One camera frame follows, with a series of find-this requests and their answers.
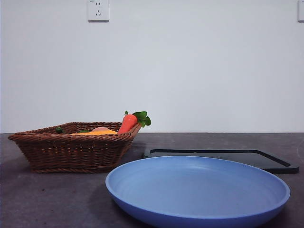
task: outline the green leaves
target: green leaves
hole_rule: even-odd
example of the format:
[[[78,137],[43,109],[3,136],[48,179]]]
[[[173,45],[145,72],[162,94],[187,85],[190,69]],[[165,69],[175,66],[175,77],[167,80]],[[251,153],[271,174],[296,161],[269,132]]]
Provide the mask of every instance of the green leaves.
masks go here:
[[[142,127],[151,125],[151,119],[147,116],[146,111],[136,112],[133,113],[133,115],[136,116],[138,122],[141,124]]]
[[[147,126],[151,125],[151,120],[148,116],[146,116],[146,118],[145,118],[145,123],[146,123]]]

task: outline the orange carrot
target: orange carrot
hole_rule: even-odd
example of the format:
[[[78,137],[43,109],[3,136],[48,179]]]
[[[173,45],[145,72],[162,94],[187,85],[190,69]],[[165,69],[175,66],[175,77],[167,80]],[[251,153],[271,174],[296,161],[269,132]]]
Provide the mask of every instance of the orange carrot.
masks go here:
[[[123,134],[131,130],[137,124],[137,117],[133,114],[127,114],[123,118],[122,125],[118,130],[119,134]]]

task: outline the yellow food item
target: yellow food item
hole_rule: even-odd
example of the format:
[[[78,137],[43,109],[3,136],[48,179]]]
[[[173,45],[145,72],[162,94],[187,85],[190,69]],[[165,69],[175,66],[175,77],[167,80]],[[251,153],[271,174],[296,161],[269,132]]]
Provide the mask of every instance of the yellow food item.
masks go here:
[[[74,133],[71,135],[102,135],[102,134],[117,134],[117,132],[107,130],[107,131],[98,131],[98,132]]]

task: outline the green vegetable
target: green vegetable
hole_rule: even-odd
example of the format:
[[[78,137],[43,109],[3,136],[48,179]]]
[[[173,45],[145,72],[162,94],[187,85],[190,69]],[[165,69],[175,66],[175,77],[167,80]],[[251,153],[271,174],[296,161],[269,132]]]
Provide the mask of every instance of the green vegetable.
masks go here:
[[[89,130],[81,130],[78,133],[86,133],[86,132],[90,132]]]
[[[61,127],[57,127],[57,128],[55,129],[55,131],[56,131],[58,134],[62,134],[62,133],[63,133],[63,130],[62,130]]]

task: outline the pink food item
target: pink food item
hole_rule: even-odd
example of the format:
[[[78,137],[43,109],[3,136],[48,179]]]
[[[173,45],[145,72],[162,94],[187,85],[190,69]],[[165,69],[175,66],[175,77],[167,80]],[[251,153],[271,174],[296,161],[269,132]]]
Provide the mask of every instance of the pink food item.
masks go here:
[[[101,132],[101,131],[109,131],[110,129],[109,128],[106,128],[106,127],[97,127],[95,129],[93,129],[92,131],[93,132]]]

